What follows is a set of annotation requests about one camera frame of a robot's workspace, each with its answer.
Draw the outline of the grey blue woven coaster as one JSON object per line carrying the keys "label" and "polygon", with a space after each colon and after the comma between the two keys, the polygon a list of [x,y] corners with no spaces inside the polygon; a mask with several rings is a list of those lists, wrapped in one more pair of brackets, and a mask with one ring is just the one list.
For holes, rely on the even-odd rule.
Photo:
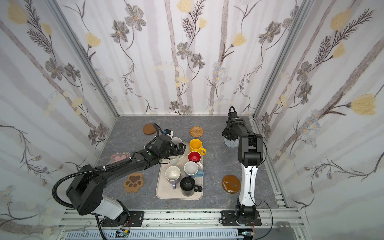
{"label": "grey blue woven coaster", "polygon": [[236,139],[236,140],[225,139],[225,145],[229,148],[237,148],[239,146],[239,139]]}

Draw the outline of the woven rattan round coaster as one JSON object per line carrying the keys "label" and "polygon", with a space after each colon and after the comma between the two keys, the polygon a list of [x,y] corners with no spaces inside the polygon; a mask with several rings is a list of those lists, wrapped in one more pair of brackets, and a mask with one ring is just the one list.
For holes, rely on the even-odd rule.
{"label": "woven rattan round coaster", "polygon": [[194,138],[200,138],[204,134],[204,130],[201,127],[195,126],[190,129],[190,135]]}

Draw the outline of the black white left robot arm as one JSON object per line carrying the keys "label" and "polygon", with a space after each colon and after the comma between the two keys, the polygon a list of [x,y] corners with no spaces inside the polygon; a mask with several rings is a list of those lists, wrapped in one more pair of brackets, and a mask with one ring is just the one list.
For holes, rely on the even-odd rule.
{"label": "black white left robot arm", "polygon": [[95,168],[89,165],[83,167],[72,177],[73,181],[66,191],[71,208],[81,216],[103,216],[115,226],[125,225],[131,220],[129,210],[121,201],[104,197],[104,189],[131,173],[162,164],[164,159],[181,156],[186,148],[183,143],[173,143],[168,135],[160,135],[127,159]]}

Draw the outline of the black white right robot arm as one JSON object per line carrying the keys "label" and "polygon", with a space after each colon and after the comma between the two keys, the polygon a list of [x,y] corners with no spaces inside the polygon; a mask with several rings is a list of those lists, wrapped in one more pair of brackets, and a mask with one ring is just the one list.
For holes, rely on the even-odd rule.
{"label": "black white right robot arm", "polygon": [[238,161],[242,168],[242,178],[235,207],[235,221],[241,226],[248,224],[260,226],[262,223],[256,210],[255,185],[258,168],[265,161],[263,138],[247,127],[246,120],[239,117],[233,106],[229,108],[222,136],[227,141],[239,141]]}

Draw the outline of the dark wooden round coaster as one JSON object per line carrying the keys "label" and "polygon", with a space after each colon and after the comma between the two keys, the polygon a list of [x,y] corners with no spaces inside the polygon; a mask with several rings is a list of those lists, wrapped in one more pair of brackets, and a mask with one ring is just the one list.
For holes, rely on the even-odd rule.
{"label": "dark wooden round coaster", "polygon": [[146,124],[143,127],[143,133],[145,135],[153,135],[157,132],[157,129],[153,126],[153,124]]}

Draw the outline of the brown paw shaped coaster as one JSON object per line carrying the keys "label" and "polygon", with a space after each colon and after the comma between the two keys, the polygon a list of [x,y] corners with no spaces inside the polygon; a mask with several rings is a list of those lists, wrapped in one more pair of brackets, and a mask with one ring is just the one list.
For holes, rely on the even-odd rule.
{"label": "brown paw shaped coaster", "polygon": [[142,173],[133,173],[124,181],[123,187],[126,193],[137,193],[144,185],[144,175]]}

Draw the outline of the pink flower shaped coaster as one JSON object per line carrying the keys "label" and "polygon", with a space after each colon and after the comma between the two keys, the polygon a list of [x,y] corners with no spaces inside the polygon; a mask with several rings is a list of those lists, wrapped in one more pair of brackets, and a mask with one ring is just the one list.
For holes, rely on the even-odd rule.
{"label": "pink flower shaped coaster", "polygon": [[107,165],[114,164],[122,160],[128,159],[130,155],[131,154],[129,152],[114,153],[112,154],[111,159],[108,161]]}

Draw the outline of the glossy amber round coaster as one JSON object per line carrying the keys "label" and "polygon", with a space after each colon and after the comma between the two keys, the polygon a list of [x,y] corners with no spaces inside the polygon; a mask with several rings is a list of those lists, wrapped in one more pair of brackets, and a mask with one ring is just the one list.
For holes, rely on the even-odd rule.
{"label": "glossy amber round coaster", "polygon": [[234,175],[226,175],[222,179],[222,187],[229,194],[236,194],[241,190],[241,181]]}

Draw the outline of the speckled white mug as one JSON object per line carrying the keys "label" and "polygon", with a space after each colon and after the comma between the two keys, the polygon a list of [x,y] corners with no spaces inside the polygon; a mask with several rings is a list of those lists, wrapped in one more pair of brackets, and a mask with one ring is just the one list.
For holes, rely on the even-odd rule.
{"label": "speckled white mug", "polygon": [[178,138],[178,137],[173,137],[172,138],[172,142],[175,144],[175,145],[178,145],[179,143],[182,143],[183,141]]}

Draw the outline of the plain white mug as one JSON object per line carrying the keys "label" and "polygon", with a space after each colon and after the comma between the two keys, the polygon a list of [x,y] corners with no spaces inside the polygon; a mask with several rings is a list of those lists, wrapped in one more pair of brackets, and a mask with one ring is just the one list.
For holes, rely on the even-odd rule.
{"label": "plain white mug", "polygon": [[172,165],[172,166],[175,166],[185,155],[181,155],[181,156],[170,156],[169,157],[169,164]]}

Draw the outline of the white mug red inside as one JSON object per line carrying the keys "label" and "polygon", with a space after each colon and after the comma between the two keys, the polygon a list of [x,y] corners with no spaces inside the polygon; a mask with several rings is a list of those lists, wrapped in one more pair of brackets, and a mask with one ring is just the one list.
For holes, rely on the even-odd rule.
{"label": "white mug red inside", "polygon": [[188,154],[188,160],[189,162],[196,163],[200,170],[203,169],[203,164],[202,164],[202,155],[199,152],[192,151]]}

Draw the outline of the yellow mug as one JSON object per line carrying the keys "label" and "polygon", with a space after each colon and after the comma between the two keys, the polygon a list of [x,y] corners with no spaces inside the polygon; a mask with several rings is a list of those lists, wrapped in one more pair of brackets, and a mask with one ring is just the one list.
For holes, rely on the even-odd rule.
{"label": "yellow mug", "polygon": [[198,152],[201,155],[205,156],[207,154],[207,150],[203,147],[203,143],[199,139],[193,139],[189,143],[191,152]]}

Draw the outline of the beige serving tray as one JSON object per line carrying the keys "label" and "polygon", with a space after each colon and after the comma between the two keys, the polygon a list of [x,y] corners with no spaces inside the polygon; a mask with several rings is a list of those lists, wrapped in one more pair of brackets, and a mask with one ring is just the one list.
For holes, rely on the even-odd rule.
{"label": "beige serving tray", "polygon": [[193,178],[195,181],[195,188],[202,186],[204,182],[203,163],[204,158],[201,157],[200,161],[196,163],[199,167],[195,171],[195,167],[191,164],[188,158],[190,151],[190,144],[185,143],[185,154],[178,159],[174,159],[170,164],[161,165],[157,188],[156,197],[164,200],[192,200],[197,201],[203,197],[203,191],[197,192],[196,189],[185,191],[181,187],[182,180],[186,177]]}

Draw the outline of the black mug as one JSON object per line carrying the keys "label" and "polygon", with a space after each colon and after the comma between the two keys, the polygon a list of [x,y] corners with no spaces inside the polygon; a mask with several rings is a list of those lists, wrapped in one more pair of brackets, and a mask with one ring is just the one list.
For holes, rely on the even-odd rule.
{"label": "black mug", "polygon": [[186,197],[190,197],[194,193],[201,193],[203,191],[203,187],[198,186],[196,181],[191,177],[184,177],[180,181],[180,187],[182,189],[182,194]]}

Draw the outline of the aluminium mounting rail frame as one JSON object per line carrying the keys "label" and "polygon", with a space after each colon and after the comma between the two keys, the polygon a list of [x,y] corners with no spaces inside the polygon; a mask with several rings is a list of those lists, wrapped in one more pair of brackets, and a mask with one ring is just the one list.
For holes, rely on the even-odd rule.
{"label": "aluminium mounting rail frame", "polygon": [[309,240],[303,219],[297,209],[257,209],[261,225],[241,226],[235,221],[235,212],[222,209],[202,210],[133,210],[131,221],[125,227],[102,224],[102,230],[226,230],[236,229],[247,239]]}

